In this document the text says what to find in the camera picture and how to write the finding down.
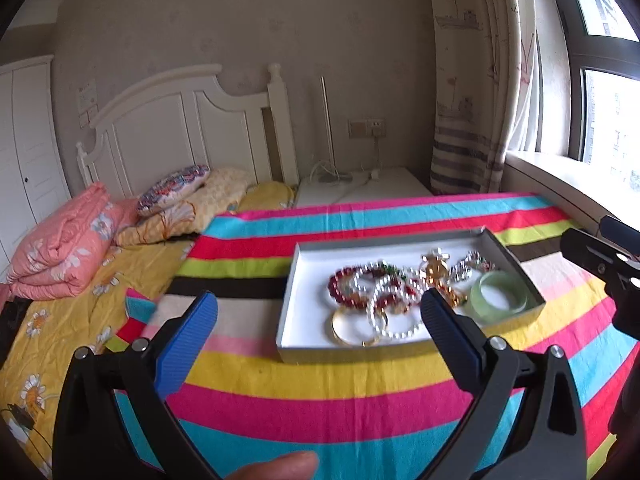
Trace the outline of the gloved left hand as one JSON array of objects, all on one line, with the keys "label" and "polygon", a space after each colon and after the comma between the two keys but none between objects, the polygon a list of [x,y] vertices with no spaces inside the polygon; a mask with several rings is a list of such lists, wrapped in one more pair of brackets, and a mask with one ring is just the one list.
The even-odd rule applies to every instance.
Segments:
[{"label": "gloved left hand", "polygon": [[229,474],[227,480],[309,480],[314,478],[318,466],[315,452],[296,452],[243,466]]}]

